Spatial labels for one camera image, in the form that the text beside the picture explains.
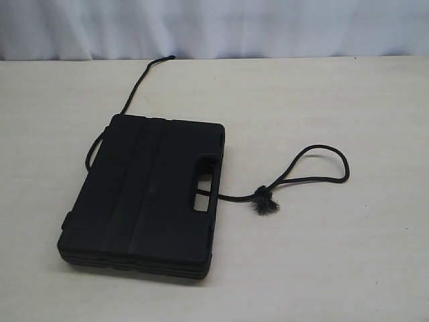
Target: black rope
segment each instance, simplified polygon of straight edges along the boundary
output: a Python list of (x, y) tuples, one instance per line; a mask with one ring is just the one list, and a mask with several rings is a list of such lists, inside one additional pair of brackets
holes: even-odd
[[(148, 74), (150, 68), (159, 63), (159, 62), (165, 62), (167, 60), (173, 60), (176, 57), (171, 55), (168, 57), (163, 57), (163, 58), (159, 58), (159, 59), (155, 59), (153, 61), (151, 61), (147, 66), (145, 71), (143, 72), (143, 74), (141, 74), (140, 78), (138, 79), (138, 81), (136, 82), (136, 84), (133, 87), (133, 90), (131, 91), (131, 93), (128, 96), (128, 100), (125, 103), (124, 107), (122, 108), (122, 111), (120, 112), (120, 114), (125, 114), (128, 110), (128, 107), (130, 106), (133, 98), (134, 98), (134, 94), (137, 91), (137, 89), (139, 88), (140, 83), (142, 82), (142, 80), (146, 77), (146, 75)], [(92, 146), (89, 148), (88, 153), (86, 154), (86, 158), (85, 158), (85, 168), (89, 171), (91, 169), (91, 158), (94, 154), (95, 149), (97, 148), (97, 146), (99, 146), (99, 144), (101, 143), (101, 141), (103, 140), (103, 134), (104, 132), (101, 132), (101, 134), (98, 136), (97, 139), (95, 139), (94, 143), (92, 144)]]
[[(344, 164), (344, 176), (342, 178), (332, 178), (329, 176), (305, 176), (302, 178), (291, 178), (286, 179), (291, 173), (292, 169), (295, 167), (295, 164), (301, 159), (305, 153), (307, 153), (310, 150), (313, 149), (325, 149), (334, 152), (335, 154), (338, 154), (341, 160)], [(292, 163), (288, 166), (285, 172), (283, 172), (273, 183), (271, 183), (269, 186), (260, 186), (252, 195), (242, 196), (242, 197), (234, 197), (234, 196), (227, 196), (227, 195), (218, 195), (219, 199), (230, 201), (233, 203), (248, 203), (252, 202), (255, 210), (260, 215), (267, 215), (269, 213), (275, 213), (280, 209), (280, 206), (273, 201), (273, 193), (272, 190), (274, 190), (275, 187), (281, 185), (281, 184), (290, 184), (290, 183), (307, 183), (307, 182), (331, 182), (331, 183), (344, 183), (346, 182), (350, 177), (350, 167), (349, 163), (347, 162), (347, 159), (345, 155), (339, 151), (336, 148), (333, 148), (332, 146), (325, 146), (323, 144), (315, 144), (313, 146), (308, 146), (304, 148), (298, 155), (292, 160)], [(197, 192), (204, 196), (209, 196), (210, 193), (208, 191), (204, 191), (201, 189), (198, 189)]]
[[(128, 100), (125, 103), (124, 107), (122, 108), (121, 114), (125, 114), (134, 98), (134, 94), (137, 91), (140, 83), (142, 82), (142, 80), (145, 78), (145, 76), (148, 74), (150, 68), (159, 63), (159, 62), (165, 62), (167, 60), (172, 60), (175, 59), (175, 56), (168, 56), (168, 57), (163, 57), (160, 59), (156, 59), (152, 62), (150, 62), (145, 71), (143, 72), (143, 74), (140, 76), (140, 78), (138, 79), (138, 81), (136, 82), (136, 84), (133, 87), (133, 90), (131, 91), (131, 93), (128, 96)], [(97, 146), (101, 143), (101, 141), (103, 140), (103, 134), (104, 132), (102, 132), (97, 139), (95, 139), (94, 143), (92, 144), (92, 146), (90, 147), (88, 154), (86, 155), (86, 159), (85, 159), (85, 166), (86, 169), (89, 171), (91, 168), (91, 164), (90, 164), (90, 159), (92, 158), (95, 149), (97, 148)], [(325, 149), (325, 150), (329, 150), (332, 151), (336, 154), (338, 154), (338, 156), (341, 158), (341, 160), (343, 161), (344, 164), (344, 169), (345, 169), (345, 173), (344, 176), (342, 178), (332, 178), (329, 176), (305, 176), (302, 178), (291, 178), (291, 179), (286, 179), (286, 177), (289, 175), (289, 173), (292, 171), (292, 169), (295, 167), (295, 164), (299, 161), (299, 159), (301, 159), (301, 157), (303, 155), (305, 155), (305, 153), (307, 153), (310, 150), (313, 149)], [(272, 190), (274, 190), (275, 187), (281, 185), (281, 184), (290, 184), (290, 183), (306, 183), (306, 182), (331, 182), (331, 183), (344, 183), (346, 182), (350, 177), (350, 168), (349, 168), (349, 163), (347, 162), (346, 157), (344, 156), (343, 153), (341, 153), (339, 150), (337, 150), (336, 148), (333, 148), (332, 146), (325, 146), (322, 144), (315, 144), (313, 146), (308, 146), (306, 148), (304, 148), (300, 153), (298, 153), (298, 155), (292, 160), (292, 163), (288, 166), (288, 168), (286, 169), (285, 172), (283, 172), (273, 183), (271, 183), (269, 186), (260, 186), (258, 189), (256, 189), (256, 191), (252, 194), (252, 195), (247, 195), (247, 196), (242, 196), (242, 197), (234, 197), (234, 196), (227, 196), (227, 195), (218, 195), (219, 199), (225, 200), (225, 201), (230, 201), (233, 203), (248, 203), (248, 202), (252, 202), (253, 206), (255, 208), (255, 210), (258, 212), (258, 214), (260, 215), (267, 215), (269, 213), (274, 213), (276, 211), (278, 211), (280, 209), (280, 206), (273, 201), (272, 196)], [(200, 195), (205, 195), (205, 196), (210, 196), (210, 192), (209, 191), (204, 191), (201, 189), (197, 190), (197, 193)]]

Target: white tabletop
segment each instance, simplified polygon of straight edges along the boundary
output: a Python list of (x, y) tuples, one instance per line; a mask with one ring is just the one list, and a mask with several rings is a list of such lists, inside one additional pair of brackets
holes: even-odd
[[(267, 217), (220, 201), (201, 281), (64, 262), (86, 152), (146, 64), (0, 62), (0, 321), (429, 321), (428, 57), (156, 66), (129, 113), (223, 124), (222, 193), (310, 144), (343, 151), (350, 180), (278, 189)], [(302, 175), (341, 162), (305, 158)]]

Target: white curtain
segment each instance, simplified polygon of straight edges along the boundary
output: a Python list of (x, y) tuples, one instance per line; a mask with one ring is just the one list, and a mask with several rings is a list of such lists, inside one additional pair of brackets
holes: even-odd
[(429, 54), (429, 0), (0, 0), (0, 58)]

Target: rope knot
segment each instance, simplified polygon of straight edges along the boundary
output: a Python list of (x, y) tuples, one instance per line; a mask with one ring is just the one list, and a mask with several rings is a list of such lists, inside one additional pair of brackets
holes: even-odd
[(275, 213), (280, 206), (273, 201), (273, 193), (266, 187), (260, 186), (253, 194), (252, 203), (258, 215), (264, 216)]

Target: black plastic case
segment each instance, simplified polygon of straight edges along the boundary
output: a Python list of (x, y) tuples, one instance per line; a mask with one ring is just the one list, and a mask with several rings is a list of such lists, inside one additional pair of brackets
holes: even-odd
[[(225, 129), (115, 115), (58, 250), (71, 264), (204, 278), (210, 268)], [(194, 210), (211, 174), (207, 211)]]

